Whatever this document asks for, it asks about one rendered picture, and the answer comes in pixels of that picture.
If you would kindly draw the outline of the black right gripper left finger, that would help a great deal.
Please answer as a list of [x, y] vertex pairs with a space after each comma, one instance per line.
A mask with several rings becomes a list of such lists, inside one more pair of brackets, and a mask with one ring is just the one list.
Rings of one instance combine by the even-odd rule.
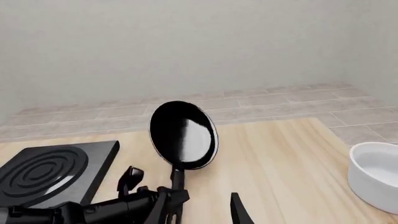
[[169, 200], [169, 194], [159, 194], [159, 198], [146, 219], [146, 224], [165, 224]]

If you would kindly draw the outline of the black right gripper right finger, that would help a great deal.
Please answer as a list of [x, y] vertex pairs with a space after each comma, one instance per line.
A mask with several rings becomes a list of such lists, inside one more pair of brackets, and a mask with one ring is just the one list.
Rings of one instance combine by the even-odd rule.
[[237, 192], [231, 193], [230, 210], [233, 224], [252, 224], [251, 217], [246, 211]]

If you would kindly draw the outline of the black frying pan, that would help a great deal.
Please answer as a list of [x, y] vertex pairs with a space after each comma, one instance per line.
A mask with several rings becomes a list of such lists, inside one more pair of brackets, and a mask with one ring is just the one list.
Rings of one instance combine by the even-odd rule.
[[185, 171], [201, 169], [218, 152], [218, 134], [210, 117], [184, 101], [161, 104], [149, 123], [150, 140], [158, 155], [172, 166], [174, 190], [185, 185]]

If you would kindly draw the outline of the small plate on black stalk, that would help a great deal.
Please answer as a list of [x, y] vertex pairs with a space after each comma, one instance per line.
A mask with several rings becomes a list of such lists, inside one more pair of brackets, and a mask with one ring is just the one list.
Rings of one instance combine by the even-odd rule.
[[122, 198], [129, 195], [129, 192], [133, 190], [143, 180], [143, 178], [144, 171], [142, 169], [129, 166], [118, 181], [118, 197]]

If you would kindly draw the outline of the flat black stove plate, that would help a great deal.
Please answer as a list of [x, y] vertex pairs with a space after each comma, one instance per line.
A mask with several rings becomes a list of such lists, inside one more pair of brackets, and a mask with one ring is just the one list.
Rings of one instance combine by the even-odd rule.
[[25, 148], [0, 166], [0, 207], [89, 205], [119, 148], [119, 141]]

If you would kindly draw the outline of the white ceramic bowl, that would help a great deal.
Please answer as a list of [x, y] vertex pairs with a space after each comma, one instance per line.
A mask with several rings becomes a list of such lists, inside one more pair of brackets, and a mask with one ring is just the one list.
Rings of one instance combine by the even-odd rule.
[[369, 205], [398, 215], [398, 145], [364, 142], [349, 150], [348, 185]]

